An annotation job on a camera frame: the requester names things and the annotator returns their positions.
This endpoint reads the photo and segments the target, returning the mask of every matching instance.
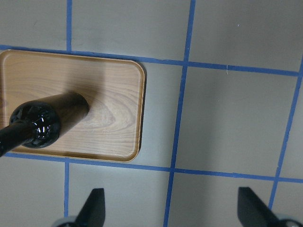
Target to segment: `white floor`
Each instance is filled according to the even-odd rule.
[[[147,72],[138,157],[9,153],[1,225],[51,226],[77,215],[95,187],[105,188],[105,227],[240,227],[239,186],[303,222],[302,9],[301,0],[0,0],[0,49],[134,59]]]

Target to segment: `tray rim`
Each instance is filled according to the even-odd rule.
[[[119,156],[110,156],[110,155],[101,155],[101,154],[90,154],[90,153],[80,153],[80,152],[72,152],[72,151],[57,151],[53,150],[47,152],[46,150],[40,150],[40,152],[32,152],[39,149],[30,149],[27,151],[18,151],[19,147],[9,151],[10,153],[17,153],[17,154],[30,154],[30,155],[40,155],[45,157],[68,157],[73,159],[87,159],[87,160],[94,160],[94,161],[113,161],[113,162],[130,162],[134,160],[140,151],[141,142],[142,142],[142,129],[143,129],[143,114],[144,114],[144,101],[145,101],[145,92],[146,92],[146,71],[138,62],[133,60],[125,60],[125,59],[113,59],[113,58],[102,58],[102,57],[92,57],[92,56],[85,56],[85,55],[74,55],[68,53],[51,53],[51,52],[40,52],[40,51],[23,51],[23,50],[14,50],[14,49],[6,49],[0,52],[0,75],[3,75],[2,66],[4,65],[5,59],[14,53],[18,54],[31,54],[31,55],[44,55],[49,57],[64,57],[64,58],[74,58],[74,59],[81,59],[81,60],[96,60],[96,61],[113,61],[113,62],[126,62],[134,65],[139,73],[140,73],[140,86],[139,86],[139,97],[138,97],[138,114],[137,114],[137,124],[136,124],[136,134],[135,134],[135,147],[131,155],[127,157],[119,157]],[[4,77],[1,76],[1,82],[4,86],[5,81]],[[5,91],[2,89],[3,86],[0,86],[0,95],[5,97]],[[4,114],[6,112],[6,108],[4,106],[1,107],[4,110]]]

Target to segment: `blue tape line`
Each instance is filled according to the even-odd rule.
[[[169,184],[168,184],[168,187],[167,187],[163,227],[167,227],[168,223],[169,223],[169,210],[170,210],[172,187],[173,187],[173,183],[174,183],[174,174],[175,174],[174,172],[169,173]]]
[[[144,166],[144,165],[134,165],[134,164],[126,164],[126,163],[116,163],[116,162],[91,161],[91,160],[74,159],[74,158],[70,159],[70,163],[93,165],[93,166],[107,166],[107,167],[118,167],[118,168],[127,168],[127,169],[142,169],[142,170],[170,172],[169,167]]]
[[[195,17],[195,6],[196,6],[196,0],[191,0],[190,8],[189,8],[189,16],[188,16],[187,36],[186,36],[186,43],[185,43],[185,49],[184,49],[184,59],[183,59],[184,65],[182,68],[174,142],[173,142],[173,149],[172,149],[171,163],[170,163],[170,168],[172,168],[173,170],[176,166],[179,132],[180,132],[180,124],[181,124],[181,116],[182,116],[182,107],[183,107],[185,83],[186,83],[186,76],[187,76],[187,64],[188,64],[188,59],[189,59],[190,44],[191,44],[191,37],[192,37],[194,17]],[[170,172],[168,188],[167,188],[167,195],[166,195],[166,205],[165,205],[163,227],[168,226],[173,182],[174,182],[174,172]]]
[[[66,1],[66,50],[71,51],[71,14],[72,0]]]
[[[6,153],[5,157],[17,157],[33,160],[42,160],[42,161],[52,161],[52,162],[65,162],[63,157],[51,157],[51,156],[40,156],[40,155],[28,155],[28,154],[19,154],[19,153]]]
[[[69,185],[70,185],[70,163],[69,163],[69,158],[65,158],[65,165],[64,165],[64,217],[68,217]]]
[[[288,121],[287,121],[287,126],[286,126],[286,130],[285,130],[285,134],[284,134],[284,139],[283,139],[283,143],[282,143],[282,147],[281,147],[281,153],[280,153],[280,157],[279,157],[279,161],[278,161],[278,167],[276,169],[276,176],[275,176],[273,188],[271,190],[271,195],[270,195],[270,199],[269,199],[269,203],[268,203],[268,207],[270,209],[273,208],[274,201],[275,201],[276,189],[277,189],[278,182],[279,182],[279,176],[280,176],[281,170],[282,170],[283,160],[284,160],[287,142],[288,142],[288,138],[289,138],[289,132],[290,132],[290,129],[291,129],[292,123],[293,123],[294,112],[295,112],[295,108],[297,105],[297,100],[298,100],[298,96],[299,96],[301,83],[302,83],[302,77],[298,77],[297,83],[295,86],[295,90],[294,90],[294,97],[293,97],[293,101],[292,101],[292,105],[290,108],[290,113],[289,113],[289,117],[288,117]]]
[[[19,154],[19,153],[11,153],[11,152],[6,153],[5,157],[25,158],[25,159],[31,159],[31,160],[42,160],[42,161],[52,161],[52,162],[64,162],[64,163],[67,162],[67,158],[64,158],[64,157],[49,157],[49,156],[28,155],[28,154]],[[83,164],[83,165],[92,165],[92,166],[106,166],[106,167],[118,167],[118,168],[129,168],[129,169],[142,169],[142,170],[174,172],[174,173],[190,174],[190,175],[210,175],[210,176],[256,179],[256,180],[266,180],[266,181],[274,181],[275,178],[276,178],[274,176],[213,172],[213,171],[169,168],[169,167],[159,167],[159,166],[144,166],[144,165],[133,165],[133,164],[126,164],[126,163],[92,161],[92,160],[74,159],[74,158],[69,158],[68,162],[73,163],[73,164]],[[279,182],[291,182],[291,183],[303,183],[303,179],[287,178],[287,177],[279,177],[278,181]]]
[[[148,58],[148,57],[120,55],[120,54],[111,54],[111,53],[51,50],[51,49],[39,49],[39,48],[29,48],[29,47],[21,47],[21,46],[0,45],[0,50],[7,50],[7,49],[22,50],[22,51],[34,51],[34,52],[46,52],[46,53],[72,54],[72,55],[100,57],[100,58],[123,59],[123,60],[132,60],[132,61],[139,61],[139,62],[145,62],[145,63],[190,66],[190,67],[206,68],[206,69],[214,69],[214,70],[226,70],[226,67],[227,67],[227,65],[221,65],[221,64],[211,64],[211,63],[192,62],[192,61],[186,62],[186,61],[178,61],[178,60],[161,60],[161,59]],[[277,74],[277,75],[293,76],[293,77],[299,76],[299,73],[295,72],[295,71],[246,67],[246,66],[228,65],[228,70],[230,70],[230,71],[242,71],[242,72]]]
[[[292,76],[292,77],[298,76],[298,72],[295,71],[266,69],[266,68],[257,68],[257,67],[247,67],[247,66],[221,65],[221,64],[211,64],[211,63],[192,62],[192,61],[188,63],[188,66],[197,67],[197,68],[215,69],[215,70],[226,70],[226,68],[228,67],[228,71],[267,73],[267,74],[277,74],[277,75]]]
[[[303,179],[279,177],[279,182],[303,183]]]
[[[191,170],[191,169],[175,169],[175,173],[191,174],[191,175],[209,175],[209,176],[221,176],[221,177],[232,177],[232,178],[245,178],[255,180],[273,181],[274,176],[262,176],[262,175],[251,175],[251,174],[239,174],[239,173],[225,173],[215,171],[203,171],[203,170]]]

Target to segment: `wood grain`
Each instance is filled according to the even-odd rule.
[[[130,161],[140,149],[145,74],[134,61],[8,50],[0,54],[1,127],[20,104],[75,91],[88,116],[53,145],[14,152]]]

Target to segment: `wooden tray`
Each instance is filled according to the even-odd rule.
[[[140,149],[145,74],[134,61],[7,50],[0,54],[0,126],[20,104],[75,91],[88,116],[53,145],[13,152],[130,161]]]

